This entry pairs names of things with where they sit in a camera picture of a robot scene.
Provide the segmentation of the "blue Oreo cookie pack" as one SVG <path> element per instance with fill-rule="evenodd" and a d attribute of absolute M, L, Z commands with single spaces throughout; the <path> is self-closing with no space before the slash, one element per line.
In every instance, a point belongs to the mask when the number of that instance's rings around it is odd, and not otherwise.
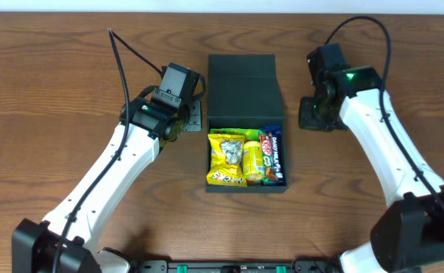
<path fill-rule="evenodd" d="M 265 127 L 261 127 L 260 131 L 265 132 L 265 133 L 280 132 L 280 126 L 279 125 L 265 126 Z"/>

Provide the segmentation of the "dark green hinged box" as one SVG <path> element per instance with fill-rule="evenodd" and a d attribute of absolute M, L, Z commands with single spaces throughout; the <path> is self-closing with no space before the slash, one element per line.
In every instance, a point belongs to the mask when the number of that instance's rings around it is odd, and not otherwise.
<path fill-rule="evenodd" d="M 283 182 L 271 186 L 205 185 L 208 193 L 284 193 L 289 187 L 286 117 L 274 55 L 209 55 L 207 129 L 279 126 L 278 156 Z"/>

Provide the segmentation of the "yellow snack bag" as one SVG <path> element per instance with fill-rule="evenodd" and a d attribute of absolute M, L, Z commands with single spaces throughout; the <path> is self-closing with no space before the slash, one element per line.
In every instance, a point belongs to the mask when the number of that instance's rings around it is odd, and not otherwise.
<path fill-rule="evenodd" d="M 242 172 L 242 152 L 245 137 L 238 134 L 210 133 L 211 145 L 210 170 L 207 183 L 215 186 L 246 187 Z"/>

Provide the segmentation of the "yellow cylindrical candy pack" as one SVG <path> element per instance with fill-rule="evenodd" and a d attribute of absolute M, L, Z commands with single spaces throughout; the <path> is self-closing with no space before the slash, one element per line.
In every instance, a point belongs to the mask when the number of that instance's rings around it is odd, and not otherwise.
<path fill-rule="evenodd" d="M 261 144 L 258 141 L 248 141 L 243 146 L 242 170 L 245 178 L 251 181 L 261 180 L 265 174 Z"/>

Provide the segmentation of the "purple Dairy Milk bar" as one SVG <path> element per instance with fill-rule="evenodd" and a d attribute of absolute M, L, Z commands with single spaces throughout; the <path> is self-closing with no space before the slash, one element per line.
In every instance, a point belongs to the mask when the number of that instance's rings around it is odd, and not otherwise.
<path fill-rule="evenodd" d="M 280 136 L 281 132 L 279 130 L 274 130 L 270 132 L 271 142 L 272 142 L 272 157 L 273 157 L 273 167 L 274 176 L 277 179 L 277 183 L 281 184 L 284 180 L 283 168 L 280 163 Z"/>

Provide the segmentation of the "green red KitKat bar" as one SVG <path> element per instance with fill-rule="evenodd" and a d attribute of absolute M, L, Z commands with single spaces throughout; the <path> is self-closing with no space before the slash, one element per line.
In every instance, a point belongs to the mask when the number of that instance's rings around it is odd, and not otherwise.
<path fill-rule="evenodd" d="M 262 159 L 264 165 L 264 178 L 269 181 L 278 181 L 274 170 L 271 138 L 268 133 L 264 133 L 263 131 L 259 131 L 258 137 L 261 144 Z"/>

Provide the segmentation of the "Haribo gummy worms bag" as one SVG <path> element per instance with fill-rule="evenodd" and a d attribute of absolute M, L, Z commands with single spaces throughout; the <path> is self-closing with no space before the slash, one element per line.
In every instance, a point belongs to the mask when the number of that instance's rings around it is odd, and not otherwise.
<path fill-rule="evenodd" d="M 243 135 L 246 141 L 259 141 L 258 129 L 244 129 L 244 128 L 211 128 L 209 133 Z"/>

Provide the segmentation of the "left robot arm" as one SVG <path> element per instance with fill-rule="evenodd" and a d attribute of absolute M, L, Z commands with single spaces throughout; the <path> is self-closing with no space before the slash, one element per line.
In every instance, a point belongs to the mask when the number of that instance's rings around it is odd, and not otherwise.
<path fill-rule="evenodd" d="M 98 249 L 112 213 L 134 180 L 183 131 L 201 129 L 201 102 L 135 98 L 105 150 L 73 191 L 40 223 L 22 220 L 11 239 L 14 272 L 133 272 L 135 262 Z"/>

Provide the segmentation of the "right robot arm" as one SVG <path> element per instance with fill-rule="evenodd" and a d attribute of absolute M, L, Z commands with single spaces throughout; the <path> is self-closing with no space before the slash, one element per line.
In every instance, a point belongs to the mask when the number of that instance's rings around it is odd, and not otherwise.
<path fill-rule="evenodd" d="M 305 129 L 350 130 L 380 182 L 386 211 L 369 242 L 339 255 L 341 272 L 413 272 L 444 262 L 444 180 L 425 162 L 372 67 L 312 66 Z"/>

